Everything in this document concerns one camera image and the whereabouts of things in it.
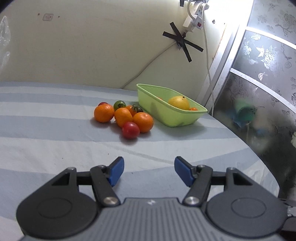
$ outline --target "white wall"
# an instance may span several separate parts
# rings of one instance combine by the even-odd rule
[[[205,16],[210,58],[225,27],[219,2],[210,0]],[[54,14],[52,21],[42,20],[45,13]],[[170,22],[182,33],[187,12],[179,0],[15,0],[0,18],[4,15],[11,31],[5,51],[11,54],[1,81],[120,88],[173,42],[162,36],[163,31],[173,33]],[[186,39],[204,47],[202,31]],[[149,83],[195,98],[207,75],[205,51],[188,50],[191,63],[174,46],[127,89]]]

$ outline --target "lemon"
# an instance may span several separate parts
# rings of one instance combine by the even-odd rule
[[[188,100],[182,95],[170,98],[168,103],[182,110],[189,110],[190,108]]]

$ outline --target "light blue stripe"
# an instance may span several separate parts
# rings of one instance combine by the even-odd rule
[[[209,120],[216,120],[214,117],[212,117],[209,114],[204,114],[201,118],[203,118],[203,119],[209,119]]]
[[[225,171],[227,167],[237,167],[243,171],[258,160],[258,157],[247,148],[218,157],[209,158],[192,164],[205,164],[214,171]],[[46,173],[19,172],[0,169],[0,216],[15,219],[18,204],[34,192],[54,175]],[[272,174],[267,175],[263,187],[274,191],[276,182]],[[125,172],[114,188],[123,201],[126,197],[177,197],[182,200],[189,188],[175,173],[174,167],[164,167],[154,170]],[[81,187],[80,191],[93,197],[90,187]]]
[[[128,96],[138,96],[136,91],[122,90],[122,89],[111,89],[104,87],[95,87],[87,85],[69,85],[69,84],[53,84],[53,83],[38,83],[38,82],[1,82],[0,87],[50,87],[50,88],[62,88],[62,89],[73,89],[73,90],[90,90],[105,93],[122,94]]]
[[[76,120],[32,116],[0,116],[0,136],[58,141],[126,142],[116,123],[98,123],[94,119]],[[190,126],[170,128],[157,120],[151,132],[138,141],[172,141],[236,138],[227,128]]]
[[[122,98],[127,105],[137,104]],[[34,102],[50,104],[75,104],[86,106],[97,106],[100,102],[107,102],[113,105],[117,99],[104,99],[86,96],[56,95],[56,94],[28,94],[28,93],[0,93],[0,102]]]

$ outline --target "green tomato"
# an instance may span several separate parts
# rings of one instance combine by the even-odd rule
[[[116,101],[115,104],[113,105],[113,108],[115,111],[119,108],[124,108],[124,107],[126,107],[126,104],[122,100]]]

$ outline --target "green plastic basket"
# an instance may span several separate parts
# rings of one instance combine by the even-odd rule
[[[186,126],[193,124],[199,117],[207,113],[207,109],[189,99],[190,108],[196,107],[198,111],[181,110],[170,104],[168,100],[181,93],[161,86],[137,84],[139,105],[150,115],[169,127]]]

